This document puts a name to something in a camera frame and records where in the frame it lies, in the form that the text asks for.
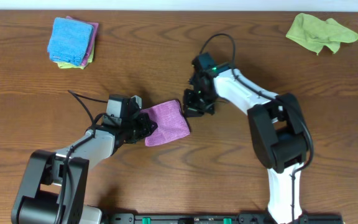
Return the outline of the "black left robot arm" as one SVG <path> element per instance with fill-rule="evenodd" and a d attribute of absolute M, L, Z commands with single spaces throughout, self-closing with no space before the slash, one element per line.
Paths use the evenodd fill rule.
<path fill-rule="evenodd" d="M 102 223 L 103 212 L 84 203 L 89 171 L 122 145 L 135 144 L 157 129 L 141 112 L 141 97 L 111 95 L 106 103 L 106 111 L 91 119 L 82 138 L 55 152 L 31 154 L 12 223 Z"/>

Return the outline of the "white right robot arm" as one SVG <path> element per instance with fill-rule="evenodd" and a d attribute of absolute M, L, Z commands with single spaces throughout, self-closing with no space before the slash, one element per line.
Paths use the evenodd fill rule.
<path fill-rule="evenodd" d="M 248 117 L 255 155 L 268 172 L 270 216 L 275 223 L 298 223 L 300 174 L 311 164 L 314 147 L 296 97 L 259 87 L 232 63 L 217 65 L 209 53 L 199 54 L 191 65 L 193 88 L 184 92 L 184 115 L 214 114 L 218 98 L 239 108 Z"/>

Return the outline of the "pink-purple microfiber cloth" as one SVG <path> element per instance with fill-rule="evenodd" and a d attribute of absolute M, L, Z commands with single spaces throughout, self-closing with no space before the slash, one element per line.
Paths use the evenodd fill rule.
<path fill-rule="evenodd" d="M 190 128 L 181 113 L 180 102 L 170 100 L 144 109 L 149 118 L 157 123 L 157 129 L 145 139 L 148 147 L 159 146 L 190 135 Z"/>

